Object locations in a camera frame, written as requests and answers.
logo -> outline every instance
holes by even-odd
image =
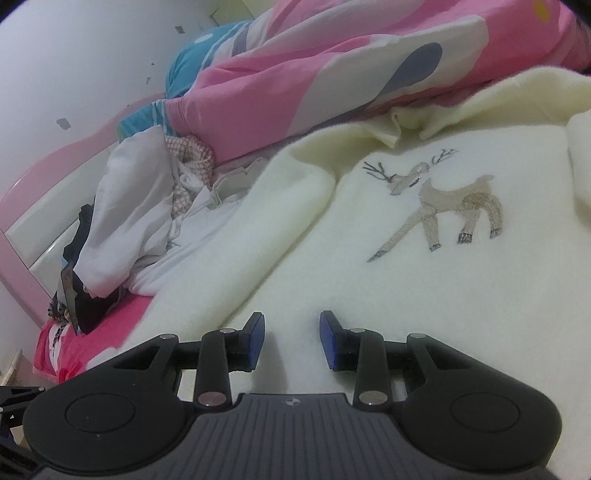
[[[301,403],[299,398],[291,397],[289,400],[285,401],[285,405],[289,405],[290,407],[297,407]]]

wall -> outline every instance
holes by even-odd
[[[215,2],[29,0],[0,24],[0,197],[39,158],[163,92],[176,52],[215,25]],[[0,284],[0,368],[17,348],[32,359],[37,332]]]

pink bed sheet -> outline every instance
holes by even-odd
[[[138,324],[152,297],[128,294],[88,335],[75,335],[70,323],[50,319],[41,329],[33,366],[40,376],[57,383],[104,361]]]

embroidered deer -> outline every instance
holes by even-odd
[[[363,168],[372,177],[378,180],[385,180],[388,183],[391,195],[400,195],[405,189],[415,186],[421,179],[421,176],[428,173],[432,166],[435,166],[455,153],[457,153],[456,150],[442,150],[438,159],[435,159],[435,157],[431,159],[431,165],[421,162],[414,166],[410,173],[405,176],[387,176],[384,166],[381,163],[378,163],[378,167],[374,167],[365,162],[366,166]],[[451,191],[438,190],[431,185],[431,179],[427,179],[418,194],[421,207],[408,217],[404,225],[368,261],[377,260],[390,252],[419,223],[423,224],[429,249],[432,252],[437,250],[441,247],[439,243],[437,215],[443,212],[456,212],[466,221],[457,238],[458,244],[469,244],[472,242],[476,223],[483,210],[488,214],[491,224],[490,238],[499,236],[502,232],[503,216],[501,203],[491,193],[489,182],[493,178],[492,175],[484,175],[464,188]]]

peeling paint patch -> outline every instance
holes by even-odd
[[[64,130],[68,130],[68,129],[71,127],[71,125],[70,125],[70,122],[68,121],[68,119],[67,119],[67,118],[58,118],[58,119],[56,120],[56,123],[57,123],[57,124],[58,124],[60,127],[62,127]]]

